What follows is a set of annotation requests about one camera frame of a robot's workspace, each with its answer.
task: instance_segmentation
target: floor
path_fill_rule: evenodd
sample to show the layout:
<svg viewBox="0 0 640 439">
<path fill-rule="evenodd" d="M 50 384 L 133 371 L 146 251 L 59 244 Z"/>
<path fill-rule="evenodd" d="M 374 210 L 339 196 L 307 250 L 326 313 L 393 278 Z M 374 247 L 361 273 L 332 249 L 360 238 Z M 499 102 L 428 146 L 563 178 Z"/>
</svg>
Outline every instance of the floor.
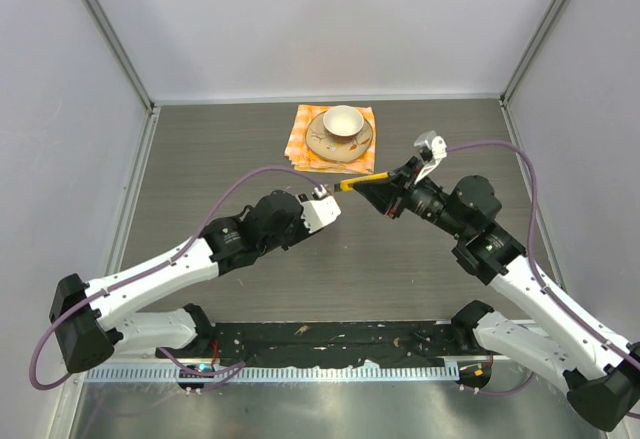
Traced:
<svg viewBox="0 0 640 439">
<path fill-rule="evenodd" d="M 510 361 L 494 369 L 494 390 L 527 375 Z M 476 396 L 449 382 L 231 383 L 202 396 L 180 392 L 174 383 L 85 384 L 71 438 L 604 437 L 540 379 L 509 397 Z"/>
<path fill-rule="evenodd" d="M 497 100 L 377 101 L 376 170 L 403 164 L 419 134 L 435 129 L 448 144 L 509 139 Z M 140 192 L 124 266 L 164 252 L 190 235 L 239 176 L 259 166 L 288 165 L 283 151 L 296 104 L 163 107 Z M 499 222 L 524 241 L 529 200 L 513 154 L 498 148 L 452 154 L 432 178 L 447 190 L 466 175 L 490 179 L 503 203 Z M 316 178 L 333 183 L 336 175 Z M 304 180 L 258 176 L 235 193 L 221 215 L 239 213 L 273 189 L 308 192 Z M 155 303 L 162 311 L 194 302 L 213 321 L 448 319 L 473 299 L 511 318 L 510 301 L 468 276 L 451 254 L 452 238 L 409 213 L 379 215 L 357 194 L 338 196 L 340 220 L 288 252 L 213 283 Z M 538 237 L 537 258 L 550 271 Z"/>
</svg>

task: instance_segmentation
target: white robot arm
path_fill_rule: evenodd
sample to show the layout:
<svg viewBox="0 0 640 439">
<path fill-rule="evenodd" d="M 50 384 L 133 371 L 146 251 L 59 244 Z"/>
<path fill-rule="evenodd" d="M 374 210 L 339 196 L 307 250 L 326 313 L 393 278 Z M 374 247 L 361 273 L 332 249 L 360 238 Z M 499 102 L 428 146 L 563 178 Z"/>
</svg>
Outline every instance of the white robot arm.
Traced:
<svg viewBox="0 0 640 439">
<path fill-rule="evenodd" d="M 273 249 L 286 250 L 339 215 L 338 204 L 324 187 L 316 188 L 312 197 L 274 191 L 237 216 L 214 219 L 195 240 L 130 269 L 87 283 L 76 274 L 62 279 L 51 308 L 51 322 L 74 304 L 105 292 L 56 330 L 67 370 L 86 371 L 114 352 L 162 346 L 193 356 L 206 350 L 212 327 L 200 307 L 188 304 L 167 313 L 137 311 L 184 287 L 250 266 Z M 115 284 L 146 271 L 155 272 L 112 290 Z"/>
<path fill-rule="evenodd" d="M 409 210 L 453 236 L 457 245 L 452 252 L 460 266 L 516 303 L 548 337 L 479 301 L 463 308 L 452 324 L 482 348 L 554 384 L 595 427 L 613 430 L 640 399 L 640 343 L 631 344 L 607 328 L 542 270 L 532 271 L 524 246 L 495 221 L 502 205 L 487 179 L 465 177 L 446 194 L 427 177 L 446 157 L 441 137 L 423 134 L 415 145 L 419 157 L 371 180 L 360 178 L 353 190 L 392 219 Z M 349 190 L 341 184 L 335 189 Z"/>
</svg>

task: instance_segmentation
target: orange checkered napkin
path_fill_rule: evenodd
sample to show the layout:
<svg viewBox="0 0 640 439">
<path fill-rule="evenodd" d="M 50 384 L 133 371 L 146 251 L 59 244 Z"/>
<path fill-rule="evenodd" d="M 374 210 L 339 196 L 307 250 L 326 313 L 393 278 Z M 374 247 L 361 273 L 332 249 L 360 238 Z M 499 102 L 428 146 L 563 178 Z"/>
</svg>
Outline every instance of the orange checkered napkin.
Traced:
<svg viewBox="0 0 640 439">
<path fill-rule="evenodd" d="M 373 140 L 367 151 L 353 162 L 340 163 L 329 161 L 318 156 L 309 149 L 305 141 L 307 128 L 311 121 L 332 106 L 311 106 L 300 104 L 296 119 L 293 123 L 293 129 L 289 136 L 289 142 L 284 150 L 284 155 L 289 158 L 291 164 L 298 171 L 307 172 L 338 172 L 347 174 L 372 174 L 376 159 L 376 140 L 378 134 L 376 132 L 376 120 L 373 116 L 373 110 L 370 107 L 358 107 L 358 109 L 366 121 L 371 124 L 373 129 Z"/>
</svg>

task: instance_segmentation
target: white teacup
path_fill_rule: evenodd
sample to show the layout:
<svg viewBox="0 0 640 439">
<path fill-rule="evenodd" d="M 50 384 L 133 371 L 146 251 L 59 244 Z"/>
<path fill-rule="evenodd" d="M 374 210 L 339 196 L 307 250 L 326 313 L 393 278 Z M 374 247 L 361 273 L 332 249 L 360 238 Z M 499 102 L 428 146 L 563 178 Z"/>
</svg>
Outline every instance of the white teacup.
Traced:
<svg viewBox="0 0 640 439">
<path fill-rule="evenodd" d="M 322 123 L 329 134 L 349 139 L 362 130 L 364 117 L 355 107 L 334 106 L 324 113 Z"/>
</svg>

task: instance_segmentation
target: yellow handle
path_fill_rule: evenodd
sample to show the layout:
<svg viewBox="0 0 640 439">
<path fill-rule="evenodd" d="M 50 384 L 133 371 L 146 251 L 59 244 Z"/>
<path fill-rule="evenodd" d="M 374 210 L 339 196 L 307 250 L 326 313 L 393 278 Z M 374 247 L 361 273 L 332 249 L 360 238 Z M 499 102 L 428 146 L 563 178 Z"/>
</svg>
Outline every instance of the yellow handle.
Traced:
<svg viewBox="0 0 640 439">
<path fill-rule="evenodd" d="M 377 174 L 370 174 L 368 176 L 360 176 L 354 177 L 353 179 L 345 179 L 344 181 L 340 181 L 338 186 L 342 192 L 353 191 L 353 185 L 356 182 L 368 182 L 368 181 L 377 181 L 379 179 L 386 179 L 389 177 L 388 172 L 379 172 Z"/>
</svg>

